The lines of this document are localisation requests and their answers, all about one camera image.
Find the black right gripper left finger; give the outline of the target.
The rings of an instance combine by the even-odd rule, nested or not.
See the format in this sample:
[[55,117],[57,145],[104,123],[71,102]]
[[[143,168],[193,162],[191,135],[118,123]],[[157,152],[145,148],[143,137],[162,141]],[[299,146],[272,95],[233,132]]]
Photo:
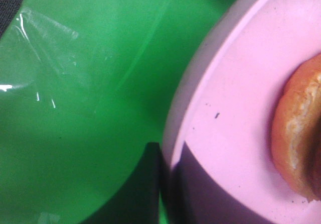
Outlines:
[[147,143],[120,189],[83,223],[159,223],[159,143]]

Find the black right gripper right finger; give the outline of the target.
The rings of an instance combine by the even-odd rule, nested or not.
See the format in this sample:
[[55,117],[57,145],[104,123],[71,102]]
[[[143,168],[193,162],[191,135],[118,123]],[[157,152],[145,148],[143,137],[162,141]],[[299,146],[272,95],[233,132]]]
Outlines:
[[170,223],[210,223],[211,185],[194,156],[182,156],[174,169],[161,165],[160,188]]

